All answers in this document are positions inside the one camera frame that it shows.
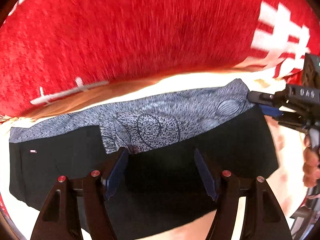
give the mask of black garment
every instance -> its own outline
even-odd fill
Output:
[[[278,168],[270,131],[257,106],[196,137],[131,155],[116,195],[106,202],[119,240],[158,234],[216,209],[194,163],[196,147],[241,177],[268,177]],[[58,176],[85,177],[105,158],[98,126],[10,143],[10,192],[40,210]],[[79,198],[79,216],[87,230],[82,202]]]

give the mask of patterned fabric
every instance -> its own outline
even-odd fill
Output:
[[[236,79],[225,87],[185,90],[95,106],[12,128],[10,142],[47,138],[99,125],[106,153],[124,146],[133,153],[164,147],[227,122],[252,107],[247,86]]]

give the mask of folded cloth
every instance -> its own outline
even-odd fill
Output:
[[[31,128],[11,128],[9,142],[61,135],[99,125],[106,153],[127,147],[132,153],[164,147],[209,131],[253,105],[247,86],[235,79],[225,87],[165,93],[95,106],[42,121]]]
[[[168,231],[216,209],[197,171],[195,148],[240,177],[267,178],[278,168],[272,137],[258,106],[195,137],[132,154],[115,196],[106,201],[119,240]],[[10,143],[10,192],[40,210],[58,176],[84,177],[100,166],[104,156],[97,126]],[[80,198],[80,221],[88,231],[82,202]]]

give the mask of human hand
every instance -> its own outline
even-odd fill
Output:
[[[306,187],[314,187],[317,185],[317,179],[320,179],[319,157],[312,151],[310,145],[310,137],[307,135],[304,138],[305,150],[303,151],[303,182]]]

